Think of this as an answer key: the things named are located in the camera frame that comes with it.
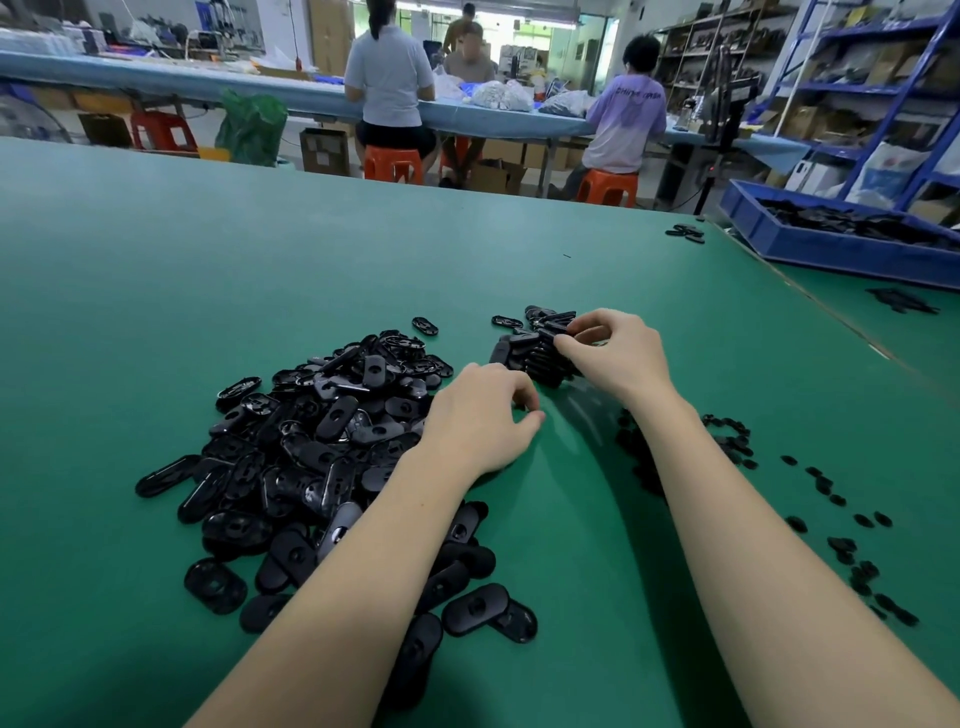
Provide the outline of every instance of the blue tray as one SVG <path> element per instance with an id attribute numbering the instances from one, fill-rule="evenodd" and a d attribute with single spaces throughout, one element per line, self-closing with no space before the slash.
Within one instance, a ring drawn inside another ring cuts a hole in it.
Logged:
<path id="1" fill-rule="evenodd" d="M 750 247 L 766 260 L 960 290 L 960 253 L 836 232 L 793 228 L 781 223 L 758 200 L 787 200 L 798 206 L 824 206 L 868 215 L 889 212 L 876 207 L 825 200 L 802 192 L 788 192 L 763 184 L 731 182 L 720 201 L 720 209 L 727 213 Z M 952 236 L 960 243 L 960 234 L 954 231 L 913 215 L 904 214 L 902 218 L 912 228 Z"/>

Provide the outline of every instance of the orange plastic stool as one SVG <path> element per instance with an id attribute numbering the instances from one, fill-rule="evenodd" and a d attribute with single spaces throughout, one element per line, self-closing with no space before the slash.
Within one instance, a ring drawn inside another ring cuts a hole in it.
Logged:
<path id="1" fill-rule="evenodd" d="M 633 207 L 636 202 L 636 174 L 615 175 L 599 169 L 591 169 L 580 182 L 577 202 L 620 207 L 624 193 L 627 194 L 625 206 Z"/>
<path id="2" fill-rule="evenodd" d="M 470 137 L 469 136 L 458 136 L 457 140 L 454 142 L 457 151 L 457 159 L 463 159 L 467 156 L 467 152 L 470 148 Z M 443 145 L 440 147 L 440 176 L 444 175 L 444 169 L 449 169 L 453 171 L 453 165 L 450 163 L 450 157 L 446 155 Z M 483 158 L 483 155 L 477 158 L 477 161 Z"/>
<path id="3" fill-rule="evenodd" d="M 416 149 L 384 149 L 383 147 L 367 147 L 363 160 L 363 177 L 365 180 L 378 182 L 399 182 L 407 184 L 423 184 L 423 165 L 420 163 L 420 152 Z"/>
<path id="4" fill-rule="evenodd" d="M 143 149 L 140 133 L 146 132 L 154 149 L 160 152 L 196 152 L 197 141 L 190 132 L 186 119 L 164 111 L 135 111 L 130 117 L 133 127 L 133 146 Z M 186 144 L 180 146 L 173 136 L 173 129 L 183 131 Z"/>

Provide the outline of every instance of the forearm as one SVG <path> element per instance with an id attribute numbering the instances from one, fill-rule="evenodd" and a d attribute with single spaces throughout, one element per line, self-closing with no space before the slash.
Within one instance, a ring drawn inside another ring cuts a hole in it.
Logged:
<path id="1" fill-rule="evenodd" d="M 316 725 L 369 725 L 473 479 L 454 457 L 407 452 L 190 725 L 296 725 L 305 716 Z"/>
<path id="2" fill-rule="evenodd" d="M 960 704 L 794 534 L 676 393 L 633 398 L 713 636 L 752 723 L 960 725 Z"/>

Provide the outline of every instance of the table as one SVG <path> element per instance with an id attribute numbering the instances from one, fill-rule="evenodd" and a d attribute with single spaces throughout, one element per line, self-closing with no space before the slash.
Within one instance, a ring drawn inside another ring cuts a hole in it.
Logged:
<path id="1" fill-rule="evenodd" d="M 196 451 L 213 396 L 368 331 L 427 316 L 429 349 L 485 360 L 493 314 L 528 303 L 641 312 L 681 392 L 753 429 L 747 473 L 784 516 L 854 536 L 892 628 L 960 690 L 960 415 L 692 218 L 0 139 L 0 724 L 179 725 L 252 638 L 181 585 L 204 556 L 179 487 L 133 484 Z M 456 226 L 459 234 L 425 233 Z M 532 449 L 474 497 L 493 579 L 540 620 L 528 645 L 447 637 L 427 694 L 388 726 L 746 726 L 669 513 L 583 381 L 544 393 Z M 827 503 L 792 454 L 836 481 Z M 866 531 L 852 512 L 883 510 Z M 258 559 L 238 562 L 248 580 Z"/>
<path id="2" fill-rule="evenodd" d="M 109 58 L 55 58 L 0 52 L 0 78 L 15 81 L 67 86 L 122 89 L 137 95 L 159 98 L 175 96 L 183 101 L 219 103 L 223 92 L 232 89 L 241 94 L 269 93 L 280 99 L 290 111 L 321 116 L 327 120 L 356 122 L 363 106 L 347 101 L 341 85 L 312 84 L 252 74 L 188 68 L 139 60 Z M 488 139 L 517 139 L 542 142 L 547 147 L 540 169 L 539 194 L 546 196 L 557 140 L 561 137 L 593 133 L 585 119 L 556 116 L 537 111 L 483 109 L 449 99 L 420 102 L 423 123 L 439 132 Z M 667 144 L 705 143 L 702 134 L 667 131 Z M 787 173 L 804 158 L 809 147 L 789 139 L 755 137 L 738 139 L 734 146 L 758 158 L 779 172 Z M 688 184 L 701 165 L 691 165 Z"/>
<path id="3" fill-rule="evenodd" d="M 860 331 L 882 351 L 926 379 L 960 408 L 960 294 L 895 280 L 844 276 L 795 265 L 777 265 L 794 284 Z M 899 288 L 940 309 L 936 316 L 895 312 L 868 288 Z"/>

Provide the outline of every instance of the green plastic bag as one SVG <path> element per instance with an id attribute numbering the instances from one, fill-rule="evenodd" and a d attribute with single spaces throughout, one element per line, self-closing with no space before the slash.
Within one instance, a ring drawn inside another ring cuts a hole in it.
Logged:
<path id="1" fill-rule="evenodd" d="M 276 166 L 280 135 L 287 123 L 287 108 L 274 96 L 241 96 L 224 91 L 222 97 L 227 118 L 220 125 L 217 140 L 221 149 L 229 149 L 230 161 Z"/>

